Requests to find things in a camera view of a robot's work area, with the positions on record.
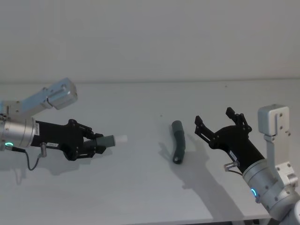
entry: white wall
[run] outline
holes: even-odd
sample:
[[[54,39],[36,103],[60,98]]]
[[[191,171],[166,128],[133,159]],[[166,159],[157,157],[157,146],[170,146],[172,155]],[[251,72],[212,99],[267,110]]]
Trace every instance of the white wall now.
[[[299,0],[1,0],[0,82],[300,77]]]

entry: blue led light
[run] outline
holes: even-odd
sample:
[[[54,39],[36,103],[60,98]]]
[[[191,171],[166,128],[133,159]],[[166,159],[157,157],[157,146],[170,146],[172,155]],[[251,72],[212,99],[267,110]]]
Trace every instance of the blue led light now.
[[[254,194],[254,196],[256,197],[257,196],[256,191],[253,188],[251,189],[251,191]]]
[[[6,146],[13,146],[14,144],[12,144],[11,142],[6,142],[5,145]]]

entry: label sticker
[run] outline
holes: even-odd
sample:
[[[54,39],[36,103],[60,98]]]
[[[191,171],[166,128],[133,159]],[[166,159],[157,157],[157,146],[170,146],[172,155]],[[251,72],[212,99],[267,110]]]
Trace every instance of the label sticker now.
[[[34,135],[39,136],[39,123],[36,123],[36,131],[35,131]]]
[[[48,143],[46,144],[46,146],[49,146],[49,147],[57,147],[58,144],[57,144],[57,143],[51,143],[51,142],[48,142]]]
[[[235,161],[237,160],[236,156],[234,155],[234,153],[233,153],[231,150],[230,150],[229,154],[231,155],[231,157],[232,157]]]

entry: curved rubber tube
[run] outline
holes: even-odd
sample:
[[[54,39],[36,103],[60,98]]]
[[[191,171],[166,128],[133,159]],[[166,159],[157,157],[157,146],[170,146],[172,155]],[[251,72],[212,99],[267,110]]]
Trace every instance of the curved rubber tube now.
[[[181,164],[186,149],[186,140],[184,138],[184,131],[181,121],[174,121],[172,123],[172,130],[176,141],[176,150],[174,152],[173,162],[175,164]]]

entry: cable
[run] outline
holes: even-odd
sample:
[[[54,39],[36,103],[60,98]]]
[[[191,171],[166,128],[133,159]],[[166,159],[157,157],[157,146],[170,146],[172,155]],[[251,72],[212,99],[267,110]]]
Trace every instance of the cable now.
[[[236,171],[234,171],[234,170],[227,170],[227,172],[233,172],[233,173],[236,173],[236,174],[238,174],[238,175],[243,176],[243,174],[241,174],[240,172],[236,172]]]
[[[39,161],[39,158],[41,157],[41,154],[39,154],[39,156],[37,157],[37,161],[36,163],[34,164],[34,166],[32,168],[30,168],[30,163],[29,163],[29,155],[27,153],[27,151],[25,149],[21,149],[21,148],[18,148],[18,147],[12,147],[11,148],[12,151],[16,151],[16,152],[21,152],[21,153],[25,153],[26,155],[26,158],[27,158],[27,167],[30,171],[33,171],[37,165],[38,165],[38,161]]]
[[[28,153],[27,153],[27,152],[24,152],[24,153],[25,153],[26,158],[27,158],[27,166],[28,166],[28,169],[29,169],[30,171],[33,171],[33,170],[37,167],[37,165],[38,165],[39,156],[38,156],[37,161],[36,161],[36,163],[34,164],[34,166],[33,166],[32,168],[30,168]]]

